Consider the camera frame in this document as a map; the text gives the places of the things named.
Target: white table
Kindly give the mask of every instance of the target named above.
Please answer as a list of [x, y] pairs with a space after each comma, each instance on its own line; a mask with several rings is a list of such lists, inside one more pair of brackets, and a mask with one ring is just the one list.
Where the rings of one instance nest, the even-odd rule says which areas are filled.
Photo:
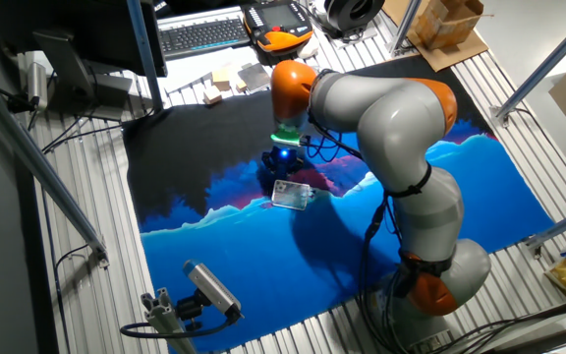
[[[185, 23], [212, 21], [218, 17], [240, 16], [235, 10], [220, 10], [182, 18]], [[396, 32], [394, 24], [380, 13], [374, 20], [378, 35], [364, 42], [337, 49], [318, 30], [320, 49], [305, 62], [346, 72], [389, 60], [386, 43]], [[491, 124], [488, 107], [503, 103], [514, 85], [485, 52], [450, 70], [470, 93], [483, 117]], [[133, 78], [132, 92], [149, 96], [144, 78], [123, 72], [115, 75]], [[202, 104], [203, 91], [210, 79], [198, 80], [186, 88], [164, 94], [167, 106]], [[124, 120], [133, 118], [125, 112]], [[72, 117], [38, 119], [32, 136], [44, 147], [74, 122]], [[112, 126], [83, 118], [74, 131], [88, 132]], [[491, 128], [517, 165], [544, 209], [554, 219], [566, 216], [566, 169], [532, 118], [521, 113], [511, 119], [506, 130], [497, 122]], [[108, 250], [111, 266], [107, 270], [89, 265], [88, 251], [79, 252], [59, 268], [64, 284], [65, 324], [74, 353], [166, 353], [164, 342], [136, 340], [119, 333], [121, 325], [143, 322], [140, 295], [152, 288], [134, 208], [127, 183], [128, 159], [119, 129], [70, 141], [48, 155], [72, 195], [77, 198]], [[42, 237], [47, 263], [84, 244], [62, 212], [47, 198], [43, 208], [40, 186], [36, 183]], [[452, 336], [501, 319], [511, 319], [566, 302], [566, 299], [542, 275], [566, 246], [566, 233], [548, 241], [544, 257], [534, 260], [522, 245], [511, 246], [490, 255], [492, 272], [482, 290], [465, 306], [446, 317]], [[65, 349], [65, 334], [55, 300], [54, 274], [48, 270], [54, 299], [54, 314], [59, 344]], [[369, 339], [367, 331], [355, 319], [359, 309], [353, 301], [230, 350], [230, 353], [374, 353], [384, 352]], [[447, 335], [440, 341], [449, 339]]]

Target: wooden block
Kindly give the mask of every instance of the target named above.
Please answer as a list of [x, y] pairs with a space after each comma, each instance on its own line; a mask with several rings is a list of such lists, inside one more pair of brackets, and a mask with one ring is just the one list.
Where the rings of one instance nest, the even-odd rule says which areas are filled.
[[220, 70], [216, 70], [211, 73], [213, 76], [213, 84], [219, 90], [229, 90], [231, 89], [231, 81], [229, 79], [228, 69], [223, 68]]
[[204, 91], [204, 103], [213, 104], [222, 100], [222, 92], [217, 87], [212, 86]]
[[238, 79], [237, 83], [235, 84], [235, 89], [237, 89], [237, 92], [244, 92], [247, 88], [248, 86], [246, 86], [246, 83], [244, 83], [243, 80]]

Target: keyboard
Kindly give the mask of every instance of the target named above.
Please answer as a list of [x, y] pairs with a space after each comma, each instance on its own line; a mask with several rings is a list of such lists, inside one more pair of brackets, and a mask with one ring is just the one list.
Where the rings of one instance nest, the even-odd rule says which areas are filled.
[[240, 19], [175, 27], [164, 29], [160, 33], [165, 60], [180, 59], [251, 42]]

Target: small box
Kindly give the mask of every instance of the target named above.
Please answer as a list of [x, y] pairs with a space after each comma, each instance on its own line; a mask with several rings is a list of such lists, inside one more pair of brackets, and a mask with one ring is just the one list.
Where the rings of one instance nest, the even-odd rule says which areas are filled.
[[238, 79], [237, 83], [235, 84], [235, 89], [237, 89], [237, 92], [244, 92], [247, 88], [248, 86], [246, 85], [246, 83], [244, 83], [244, 80]]
[[204, 103], [213, 104], [222, 100], [222, 92], [217, 87], [212, 86], [204, 91]]
[[415, 32], [427, 49], [462, 43], [483, 13], [480, 0], [431, 0]]
[[231, 89], [231, 81], [229, 78], [228, 69], [220, 69], [214, 71], [212, 74], [213, 77], [213, 84], [219, 90], [229, 90]]

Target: blue printed mat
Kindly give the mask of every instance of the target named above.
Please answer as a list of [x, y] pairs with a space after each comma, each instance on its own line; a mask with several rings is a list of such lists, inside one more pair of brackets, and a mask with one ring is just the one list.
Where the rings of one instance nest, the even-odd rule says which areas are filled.
[[[460, 238], [494, 252], [552, 225], [523, 178], [450, 70], [434, 73], [421, 57], [356, 73], [446, 83], [458, 99], [458, 120], [427, 152], [433, 166], [457, 180], [464, 197]], [[317, 188], [305, 211], [272, 206], [260, 163], [273, 131], [269, 92], [225, 99], [207, 108], [178, 106], [129, 123], [124, 137], [129, 184], [154, 288], [174, 301], [194, 293], [183, 263], [197, 259], [241, 301], [246, 318], [195, 338], [199, 351], [234, 347], [295, 324], [357, 292], [363, 234], [382, 188], [366, 165], [338, 152], [319, 156], [293, 176]], [[344, 142], [357, 145], [354, 134]], [[332, 153], [325, 150], [325, 157]], [[382, 228], [372, 241], [369, 281], [399, 261], [396, 238]], [[204, 328], [224, 322], [214, 308]]]

